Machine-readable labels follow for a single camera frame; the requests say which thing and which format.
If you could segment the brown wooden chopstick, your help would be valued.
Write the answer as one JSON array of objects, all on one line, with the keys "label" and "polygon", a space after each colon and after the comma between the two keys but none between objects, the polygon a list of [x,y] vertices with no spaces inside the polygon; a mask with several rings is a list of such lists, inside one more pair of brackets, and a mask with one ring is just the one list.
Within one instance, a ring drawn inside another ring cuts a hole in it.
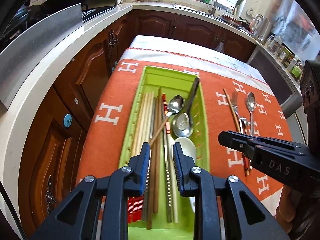
[{"label": "brown wooden chopstick", "polygon": [[[231,100],[230,100],[230,97],[229,97],[229,95],[228,95],[228,93],[227,93],[227,90],[226,90],[225,88],[223,88],[223,92],[225,93],[227,102],[228,102],[229,107],[230,107],[230,109],[231,109],[231,113],[232,113],[233,120],[234,120],[234,123],[235,123],[236,131],[237,131],[238,133],[242,133],[243,130],[242,130],[241,121],[240,121],[239,117],[237,116],[236,112],[234,111],[234,107],[233,107],[232,102],[231,102]],[[249,175],[250,175],[250,171],[249,171],[249,162],[248,162],[248,159],[245,157],[244,154],[242,154],[242,159],[243,159],[243,162],[244,162],[245,176],[249,176]]]}]

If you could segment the long silver spoon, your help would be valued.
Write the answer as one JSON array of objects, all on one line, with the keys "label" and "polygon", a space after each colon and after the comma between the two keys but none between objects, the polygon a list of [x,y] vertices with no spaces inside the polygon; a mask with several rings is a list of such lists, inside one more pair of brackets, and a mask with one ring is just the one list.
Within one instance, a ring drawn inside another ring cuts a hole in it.
[{"label": "long silver spoon", "polygon": [[250,115],[250,131],[251,131],[251,136],[254,135],[254,121],[253,121],[253,112],[256,107],[256,101],[255,101],[255,95],[253,92],[249,92],[246,97],[246,107],[249,111]]}]

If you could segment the silver fork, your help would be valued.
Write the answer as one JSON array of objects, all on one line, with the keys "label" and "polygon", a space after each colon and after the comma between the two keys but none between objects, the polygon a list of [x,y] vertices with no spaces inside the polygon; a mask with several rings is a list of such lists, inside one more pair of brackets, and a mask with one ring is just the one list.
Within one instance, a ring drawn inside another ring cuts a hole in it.
[{"label": "silver fork", "polygon": [[239,123],[239,127],[240,127],[240,133],[243,132],[243,129],[242,129],[242,124],[241,124],[241,121],[240,121],[240,115],[238,113],[238,94],[237,92],[232,92],[232,96],[231,96],[231,104],[232,104],[232,107],[233,107],[233,111],[235,112],[236,114],[236,117],[238,119],[238,123]]}]

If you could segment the small silver spoon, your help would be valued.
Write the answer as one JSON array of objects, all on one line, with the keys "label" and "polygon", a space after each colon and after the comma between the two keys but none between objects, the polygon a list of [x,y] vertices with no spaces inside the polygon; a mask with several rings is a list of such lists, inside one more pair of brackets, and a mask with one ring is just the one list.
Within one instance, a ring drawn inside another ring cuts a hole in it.
[{"label": "small silver spoon", "polygon": [[248,120],[244,117],[240,117],[240,132],[246,135],[249,135],[248,133]]}]

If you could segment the orange H-pattern cloth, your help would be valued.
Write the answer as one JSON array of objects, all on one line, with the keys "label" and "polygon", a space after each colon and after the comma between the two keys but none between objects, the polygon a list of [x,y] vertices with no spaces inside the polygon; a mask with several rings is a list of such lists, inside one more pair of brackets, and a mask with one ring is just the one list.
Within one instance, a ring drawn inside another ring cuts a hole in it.
[{"label": "orange H-pattern cloth", "polygon": [[95,110],[78,177],[84,178],[89,174],[104,177],[120,167],[119,158],[134,98],[131,89],[137,87],[146,66],[172,69],[200,78],[209,134],[208,171],[218,177],[237,175],[268,209],[273,210],[279,202],[282,184],[257,170],[245,176],[241,153],[220,146],[217,140],[221,131],[235,128],[223,88],[228,95],[237,92],[239,113],[246,118],[249,117],[246,95],[248,92],[255,94],[257,106],[253,118],[256,136],[291,139],[285,116],[269,85],[257,70],[246,64],[231,67],[189,57],[180,57],[177,64],[121,60]]}]

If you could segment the steel dishwasher front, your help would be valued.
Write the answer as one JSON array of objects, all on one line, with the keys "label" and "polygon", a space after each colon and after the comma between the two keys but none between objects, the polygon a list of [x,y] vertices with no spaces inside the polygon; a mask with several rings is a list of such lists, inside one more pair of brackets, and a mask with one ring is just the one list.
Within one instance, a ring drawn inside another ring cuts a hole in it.
[{"label": "steel dishwasher front", "polygon": [[293,113],[304,114],[299,84],[289,76],[284,66],[267,49],[257,44],[247,64],[259,70],[286,118]]}]

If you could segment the red striped chopstick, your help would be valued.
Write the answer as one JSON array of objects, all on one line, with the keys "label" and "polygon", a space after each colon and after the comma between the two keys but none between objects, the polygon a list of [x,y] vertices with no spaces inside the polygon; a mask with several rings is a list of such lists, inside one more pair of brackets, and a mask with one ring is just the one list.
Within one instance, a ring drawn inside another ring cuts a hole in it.
[{"label": "red striped chopstick", "polygon": [[[165,118],[165,115],[167,114],[167,102],[166,102],[166,97],[163,94],[161,96],[161,107],[162,107],[162,112],[163,112],[163,120]],[[170,131],[170,128],[168,127],[168,121],[165,124],[166,128],[166,133]],[[159,140],[159,156],[160,156],[160,149],[163,148],[163,140]],[[147,216],[148,216],[148,205],[149,205],[149,181],[150,179],[148,178],[146,181],[146,188],[145,192],[142,196],[140,197],[131,197],[128,200],[128,222],[136,222],[136,221],[147,221]]]}]

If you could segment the white ceramic spoon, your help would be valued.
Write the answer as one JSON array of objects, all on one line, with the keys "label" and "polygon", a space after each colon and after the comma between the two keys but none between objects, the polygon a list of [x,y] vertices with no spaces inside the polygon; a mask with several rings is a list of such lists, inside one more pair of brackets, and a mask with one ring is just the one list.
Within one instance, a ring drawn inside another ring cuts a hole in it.
[{"label": "white ceramic spoon", "polygon": [[196,147],[189,138],[178,137],[177,139],[174,140],[174,142],[180,143],[183,154],[191,157],[194,163],[196,163]]}]

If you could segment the steel chopstick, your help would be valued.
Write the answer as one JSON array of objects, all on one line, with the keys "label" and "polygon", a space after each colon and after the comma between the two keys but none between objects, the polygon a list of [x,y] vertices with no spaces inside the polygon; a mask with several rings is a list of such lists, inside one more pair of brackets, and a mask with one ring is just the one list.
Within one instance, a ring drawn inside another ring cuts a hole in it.
[{"label": "steel chopstick", "polygon": [[170,171],[168,161],[168,146],[167,146],[167,133],[165,126],[163,127],[163,149],[164,149],[164,163],[165,163],[165,186],[167,198],[167,222],[172,223],[172,199],[171,199],[171,183]]}]

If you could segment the silver spoon in tray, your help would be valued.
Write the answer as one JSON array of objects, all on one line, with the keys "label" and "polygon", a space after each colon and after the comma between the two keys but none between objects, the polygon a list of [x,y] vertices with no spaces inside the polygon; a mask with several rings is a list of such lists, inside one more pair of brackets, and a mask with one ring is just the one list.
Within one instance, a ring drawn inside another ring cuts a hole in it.
[{"label": "silver spoon in tray", "polygon": [[165,116],[171,117],[176,115],[184,106],[184,98],[181,95],[176,95],[167,103],[167,114]]}]

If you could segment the crossed wooden chopstick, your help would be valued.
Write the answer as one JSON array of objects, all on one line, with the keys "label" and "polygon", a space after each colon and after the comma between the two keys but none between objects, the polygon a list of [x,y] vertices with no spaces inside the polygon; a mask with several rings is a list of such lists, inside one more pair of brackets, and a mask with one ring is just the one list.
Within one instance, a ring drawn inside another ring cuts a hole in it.
[{"label": "crossed wooden chopstick", "polygon": [[162,123],[160,124],[159,128],[157,129],[156,133],[153,135],[152,139],[149,141],[149,145],[150,147],[153,146],[154,142],[157,140],[157,137],[159,136],[160,132],[163,130],[165,124],[167,123],[167,121],[169,120],[170,116],[165,116],[164,120],[162,121]]}]

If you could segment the dark wooden chopstick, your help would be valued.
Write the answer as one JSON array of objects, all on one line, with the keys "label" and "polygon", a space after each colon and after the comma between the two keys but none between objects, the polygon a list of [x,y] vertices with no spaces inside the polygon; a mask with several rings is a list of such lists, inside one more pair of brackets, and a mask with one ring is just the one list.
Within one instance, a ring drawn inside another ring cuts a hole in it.
[{"label": "dark wooden chopstick", "polygon": [[158,185],[159,185],[159,138],[156,135],[162,122],[161,113],[161,89],[158,89],[155,108],[155,119],[153,127],[153,144],[151,146],[151,164],[150,164],[150,181],[149,181],[149,205],[146,228],[152,228],[153,214],[158,212]]}]

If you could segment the light bamboo chopsticks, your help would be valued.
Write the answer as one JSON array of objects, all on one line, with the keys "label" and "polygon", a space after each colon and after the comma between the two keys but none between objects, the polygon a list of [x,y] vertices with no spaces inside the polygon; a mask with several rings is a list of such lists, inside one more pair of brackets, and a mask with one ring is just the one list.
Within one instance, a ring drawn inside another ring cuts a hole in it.
[{"label": "light bamboo chopsticks", "polygon": [[139,155],[140,149],[142,146],[142,143],[145,141],[145,129],[146,124],[145,122],[148,119],[149,116],[149,109],[151,107],[151,103],[153,102],[154,92],[148,92],[143,94],[142,98],[142,104],[139,111],[138,120],[136,123],[136,130],[135,130],[135,136],[133,139],[133,145],[130,157],[133,157],[135,155]]}]

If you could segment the steel kettle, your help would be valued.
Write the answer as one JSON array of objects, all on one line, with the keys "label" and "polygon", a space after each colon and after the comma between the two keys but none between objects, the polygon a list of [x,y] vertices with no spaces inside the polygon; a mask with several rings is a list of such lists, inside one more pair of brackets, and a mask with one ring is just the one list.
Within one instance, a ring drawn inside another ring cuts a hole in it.
[{"label": "steel kettle", "polygon": [[253,38],[261,44],[265,44],[270,35],[271,29],[272,22],[270,22],[265,16],[257,14],[251,28]]}]

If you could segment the black handled steel ladle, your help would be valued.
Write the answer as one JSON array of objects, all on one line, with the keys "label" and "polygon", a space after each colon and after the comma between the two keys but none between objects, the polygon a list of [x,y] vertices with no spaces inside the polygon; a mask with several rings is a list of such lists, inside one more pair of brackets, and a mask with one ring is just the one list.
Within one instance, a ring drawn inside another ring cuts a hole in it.
[{"label": "black handled steel ladle", "polygon": [[187,100],[183,108],[173,118],[171,128],[176,137],[190,137],[194,130],[193,117],[191,115],[191,107],[196,96],[197,89],[199,87],[200,79],[195,77],[193,85],[188,94]]}]

